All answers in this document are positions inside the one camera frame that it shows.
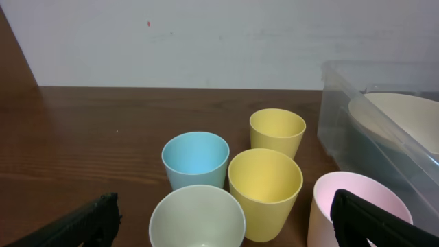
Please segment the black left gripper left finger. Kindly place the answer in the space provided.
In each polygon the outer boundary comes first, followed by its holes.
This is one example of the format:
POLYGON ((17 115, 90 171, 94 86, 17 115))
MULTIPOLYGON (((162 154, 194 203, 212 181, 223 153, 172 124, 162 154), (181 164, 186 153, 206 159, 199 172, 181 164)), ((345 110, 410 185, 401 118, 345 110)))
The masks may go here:
POLYGON ((121 224, 118 194, 107 193, 7 247, 111 246, 121 224))

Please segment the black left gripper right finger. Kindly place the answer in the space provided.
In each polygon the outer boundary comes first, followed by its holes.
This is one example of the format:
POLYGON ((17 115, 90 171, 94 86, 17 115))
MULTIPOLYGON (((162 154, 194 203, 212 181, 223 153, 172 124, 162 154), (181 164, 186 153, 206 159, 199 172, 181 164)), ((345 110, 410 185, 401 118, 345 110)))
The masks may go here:
POLYGON ((438 247, 438 237, 345 190, 335 192, 330 212, 340 247, 438 247))

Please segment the cream large bowl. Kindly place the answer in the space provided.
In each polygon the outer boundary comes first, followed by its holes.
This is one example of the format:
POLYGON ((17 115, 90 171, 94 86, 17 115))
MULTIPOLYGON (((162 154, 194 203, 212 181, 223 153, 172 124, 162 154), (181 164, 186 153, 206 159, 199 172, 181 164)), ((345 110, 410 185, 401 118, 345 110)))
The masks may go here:
MULTIPOLYGON (((367 93, 364 97, 431 154, 438 154, 437 101, 399 93, 367 93)), ((374 120, 360 99, 352 99, 348 109, 351 119, 374 141, 393 150, 399 149, 390 135, 381 129, 385 124, 374 120)))

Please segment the pink cup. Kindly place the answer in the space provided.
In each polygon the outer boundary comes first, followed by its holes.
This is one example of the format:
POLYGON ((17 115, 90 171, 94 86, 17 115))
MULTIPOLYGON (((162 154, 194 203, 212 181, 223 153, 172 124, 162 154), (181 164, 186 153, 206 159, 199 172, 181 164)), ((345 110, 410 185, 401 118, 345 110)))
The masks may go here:
POLYGON ((330 172, 317 179, 307 235, 308 247, 338 247, 330 218, 335 192, 345 189, 360 198, 412 224, 413 219, 404 202, 381 183, 352 172, 330 172))

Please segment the yellow cup near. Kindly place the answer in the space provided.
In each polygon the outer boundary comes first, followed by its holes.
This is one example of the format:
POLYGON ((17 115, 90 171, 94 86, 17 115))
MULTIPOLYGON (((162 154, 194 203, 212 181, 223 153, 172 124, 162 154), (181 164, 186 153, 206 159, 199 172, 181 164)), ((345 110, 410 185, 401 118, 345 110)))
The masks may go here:
POLYGON ((287 155, 254 148, 232 159, 228 180, 245 214, 245 238, 268 242, 282 230, 302 189, 303 174, 287 155))

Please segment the yellow cup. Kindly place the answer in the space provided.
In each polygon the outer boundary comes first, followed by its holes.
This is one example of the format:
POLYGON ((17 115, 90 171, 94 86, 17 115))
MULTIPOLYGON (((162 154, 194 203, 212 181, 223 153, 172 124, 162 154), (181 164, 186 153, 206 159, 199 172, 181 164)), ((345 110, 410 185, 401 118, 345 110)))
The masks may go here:
POLYGON ((302 189, 303 174, 287 155, 254 148, 232 159, 228 180, 245 214, 245 238, 268 242, 282 230, 302 189))
POLYGON ((266 148, 295 158, 307 128, 298 114, 280 108, 254 112, 249 119, 251 148, 266 148))

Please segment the pale green cup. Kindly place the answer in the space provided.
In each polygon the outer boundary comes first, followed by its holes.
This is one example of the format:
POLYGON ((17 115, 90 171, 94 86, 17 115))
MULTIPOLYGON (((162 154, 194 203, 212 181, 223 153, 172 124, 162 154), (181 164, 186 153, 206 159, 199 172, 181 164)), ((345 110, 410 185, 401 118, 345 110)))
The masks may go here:
POLYGON ((153 247, 240 247, 246 219, 238 201, 210 185, 191 185, 165 196, 149 224, 153 247))

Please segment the clear plastic storage bin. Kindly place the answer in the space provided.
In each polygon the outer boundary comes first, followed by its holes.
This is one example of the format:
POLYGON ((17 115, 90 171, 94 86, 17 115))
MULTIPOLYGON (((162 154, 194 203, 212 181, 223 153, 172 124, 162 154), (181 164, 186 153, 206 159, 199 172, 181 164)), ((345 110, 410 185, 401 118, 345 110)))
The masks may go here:
POLYGON ((322 103, 318 138, 343 171, 370 177, 391 189, 410 210, 414 224, 438 233, 438 154, 431 154, 364 97, 399 93, 438 102, 435 62, 332 60, 322 65, 322 103), (372 139, 351 119, 348 105, 358 98, 367 113, 399 147, 372 139))

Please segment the light blue cup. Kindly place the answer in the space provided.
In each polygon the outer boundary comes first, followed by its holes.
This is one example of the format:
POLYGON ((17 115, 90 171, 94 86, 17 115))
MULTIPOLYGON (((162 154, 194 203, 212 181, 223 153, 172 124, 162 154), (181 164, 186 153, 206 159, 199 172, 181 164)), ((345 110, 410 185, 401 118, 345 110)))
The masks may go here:
POLYGON ((210 132, 187 132, 166 143, 161 158, 171 188, 189 185, 224 187, 230 156, 227 142, 210 132))

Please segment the yellow cup far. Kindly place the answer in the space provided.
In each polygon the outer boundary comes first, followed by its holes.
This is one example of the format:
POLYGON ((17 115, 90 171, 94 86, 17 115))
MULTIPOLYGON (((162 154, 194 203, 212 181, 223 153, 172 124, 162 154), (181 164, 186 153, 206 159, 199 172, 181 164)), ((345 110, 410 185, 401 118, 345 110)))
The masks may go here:
POLYGON ((266 148, 295 158, 307 128, 298 114, 280 108, 254 112, 249 119, 251 148, 266 148))

